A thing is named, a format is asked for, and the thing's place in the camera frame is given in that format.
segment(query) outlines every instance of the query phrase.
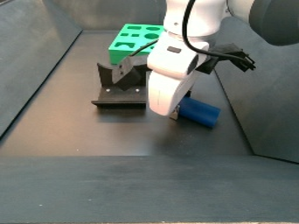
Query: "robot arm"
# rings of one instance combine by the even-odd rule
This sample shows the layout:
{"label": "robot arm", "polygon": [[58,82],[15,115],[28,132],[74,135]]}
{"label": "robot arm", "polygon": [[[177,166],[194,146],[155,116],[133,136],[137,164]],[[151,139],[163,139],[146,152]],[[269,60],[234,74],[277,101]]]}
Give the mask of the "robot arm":
{"label": "robot arm", "polygon": [[209,58],[225,17],[242,19],[270,44],[282,46],[299,42],[298,11],[298,0],[167,0],[166,31],[147,60],[154,70],[151,110],[163,116],[174,112],[197,81],[194,70]]}

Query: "metal panel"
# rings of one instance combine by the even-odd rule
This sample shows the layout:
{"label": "metal panel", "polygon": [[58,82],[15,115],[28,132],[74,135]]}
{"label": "metal panel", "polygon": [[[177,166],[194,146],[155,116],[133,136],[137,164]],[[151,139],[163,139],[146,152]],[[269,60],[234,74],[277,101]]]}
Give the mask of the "metal panel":
{"label": "metal panel", "polygon": [[219,43],[237,43],[257,61],[243,74],[230,63],[218,73],[247,139],[258,155],[299,162],[299,45],[270,45],[237,19],[227,19]]}
{"label": "metal panel", "polygon": [[254,156],[2,157],[2,223],[299,222],[299,166]]}
{"label": "metal panel", "polygon": [[162,0],[54,0],[84,30],[120,30],[124,24],[161,25]]}
{"label": "metal panel", "polygon": [[0,6],[0,136],[80,28],[51,0],[14,0]]}

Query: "gray wall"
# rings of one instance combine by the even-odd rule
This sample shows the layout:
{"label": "gray wall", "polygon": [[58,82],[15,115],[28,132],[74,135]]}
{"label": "gray wall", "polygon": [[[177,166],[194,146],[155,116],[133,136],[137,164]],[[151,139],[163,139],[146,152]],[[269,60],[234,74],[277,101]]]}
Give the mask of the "gray wall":
{"label": "gray wall", "polygon": [[120,30],[124,24],[161,25],[163,0],[54,0],[83,30]]}
{"label": "gray wall", "polygon": [[217,69],[254,152],[299,162],[299,45],[270,45],[235,18],[219,33],[219,44],[231,42],[257,61],[254,72],[230,62]]}
{"label": "gray wall", "polygon": [[0,136],[62,59],[80,28],[51,0],[0,5]]}

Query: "green block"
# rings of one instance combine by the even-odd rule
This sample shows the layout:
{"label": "green block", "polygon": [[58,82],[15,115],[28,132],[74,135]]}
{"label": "green block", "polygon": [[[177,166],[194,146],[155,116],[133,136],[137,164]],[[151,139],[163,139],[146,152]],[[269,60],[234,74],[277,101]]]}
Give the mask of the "green block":
{"label": "green block", "polygon": [[[126,24],[108,48],[111,64],[118,64],[130,53],[158,39],[163,31],[162,25]],[[138,55],[149,54],[154,48],[155,45],[149,46]]]}

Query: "blue object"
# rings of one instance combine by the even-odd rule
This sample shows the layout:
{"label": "blue object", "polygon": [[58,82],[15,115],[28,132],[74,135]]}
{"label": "blue object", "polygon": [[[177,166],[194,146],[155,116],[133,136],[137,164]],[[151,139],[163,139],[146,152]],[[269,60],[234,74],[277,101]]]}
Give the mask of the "blue object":
{"label": "blue object", "polygon": [[179,116],[183,116],[211,128],[215,126],[221,115],[219,108],[215,108],[201,101],[195,101],[186,96],[182,98],[179,105]]}

